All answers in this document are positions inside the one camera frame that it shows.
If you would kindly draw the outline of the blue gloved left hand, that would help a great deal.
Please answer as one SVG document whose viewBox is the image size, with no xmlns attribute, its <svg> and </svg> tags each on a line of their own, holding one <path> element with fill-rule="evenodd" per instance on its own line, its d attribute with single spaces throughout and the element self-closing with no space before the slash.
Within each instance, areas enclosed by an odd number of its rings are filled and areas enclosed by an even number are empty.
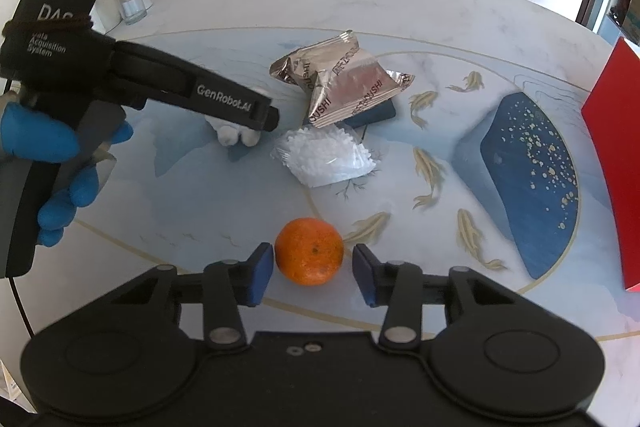
<svg viewBox="0 0 640 427">
<path fill-rule="evenodd" d="M 75 131 L 43 113 L 17 102 L 12 91 L 1 97 L 1 159 L 13 157 L 62 164 L 79 153 Z M 91 205 L 111 176 L 116 158 L 101 152 L 80 169 L 70 183 L 52 194 L 38 212 L 38 244 L 52 247 L 60 243 L 64 230 L 79 208 Z"/>
</svg>

